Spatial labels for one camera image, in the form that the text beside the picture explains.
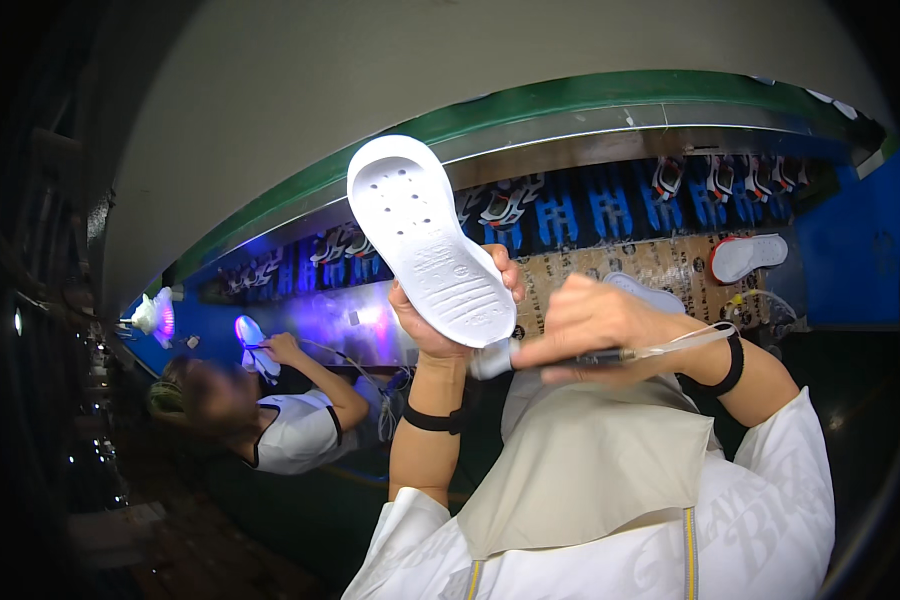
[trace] metal surface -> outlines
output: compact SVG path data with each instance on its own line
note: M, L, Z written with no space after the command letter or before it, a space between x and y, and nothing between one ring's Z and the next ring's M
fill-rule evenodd
M266 335L288 331L336 349L360 365L416 365L418 349L400 327L387 301L391 282L381 281L292 297L280 304L246 309ZM346 365L332 352L301 343L323 365Z
M773 151L857 164L879 147L879 143L875 148L855 145L841 125L749 105L635 104L493 126L431 148L446 167L454 189L464 189L532 173L661 155ZM277 246L352 221L346 200L347 180L338 179L254 222L244 232L248 237L221 247L216 259L227 257L227 264L246 262Z

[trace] left hand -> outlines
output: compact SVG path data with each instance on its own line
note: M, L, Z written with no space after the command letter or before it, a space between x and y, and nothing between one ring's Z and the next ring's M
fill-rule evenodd
M260 342L260 348L270 360L288 367L299 365L301 358L307 358L306 353L297 344L297 338L289 333L278 333L265 339Z
M508 256L507 248L501 244L487 244L483 246L483 249L490 254L493 264L500 270L506 289L513 294L513 301L516 303L522 301L526 295L523 276L520 274L520 268L516 262ZM465 358L473 350L461 343L451 342L433 329L431 324L424 320L417 309L410 304L407 293L403 291L396 279L393 280L393 287L390 289L388 299L396 312L397 319L400 320L400 327L420 348L421 358L427 356L430 358Z

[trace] forearm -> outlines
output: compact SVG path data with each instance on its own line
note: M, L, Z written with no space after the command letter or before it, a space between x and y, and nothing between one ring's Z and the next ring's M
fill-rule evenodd
M309 356L293 361L294 367L319 388L334 405L340 429L348 431L360 423L371 410L370 404L353 389L347 380L327 369Z
M449 417L461 407L467 365L463 358L421 355L409 391L409 405L419 413ZM417 488L443 506L460 455L460 435L426 431L401 419L390 449L389 500L400 488Z
M689 331L706 324L687 317ZM740 340L744 349L744 370L740 380L718 400L742 426L753 427L767 421L800 390L786 366L760 347ZM727 342L710 342L677 353L675 371L700 385L717 385L731 368L731 348Z

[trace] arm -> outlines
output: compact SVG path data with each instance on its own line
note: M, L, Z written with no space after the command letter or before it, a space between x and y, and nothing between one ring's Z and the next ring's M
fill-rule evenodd
M513 299L523 300L524 289L516 263L499 244L483 247L502 274ZM451 342L420 317L397 281L389 293L390 305L403 328L420 348L416 376L409 390L409 404L417 412L447 417L461 406L469 348ZM389 501L400 488L416 488L447 506L447 489L460 455L460 436L446 431L426 431L400 419L390 448Z
M353 429L370 413L370 404L357 393L357 390L339 375L330 372L324 365L307 356L291 334L275 335L261 342L260 347L274 361L300 371L327 395L333 404L341 430Z
M546 333L525 344L511 362L515 368L524 369L608 348L643 348L706 326L687 315L661 313L613 285L573 274L550 297ZM792 401L799 390L779 360L746 340L741 344L743 375L719 400L741 425L753 427ZM730 347L720 340L626 366L544 368L542 377L547 383L601 381L623 387L662 373L684 373L702 385L716 385L730 367Z

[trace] black elastic band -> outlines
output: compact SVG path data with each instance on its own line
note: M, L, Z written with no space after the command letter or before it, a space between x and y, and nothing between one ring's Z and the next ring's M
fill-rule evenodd
M720 383L717 385L704 385L690 377L701 390L716 397L720 397L732 390L737 385L737 382L740 381L740 377L744 375L744 346L740 343L740 335L734 332L733 335L726 338L726 342L730 344L730 371Z
M414 407L408 402L403 410L403 418L417 429L446 431L450 435L455 436L464 430L464 424L467 422L469 415L467 409L467 402L464 401L449 416L433 416L432 414L423 414L414 410Z

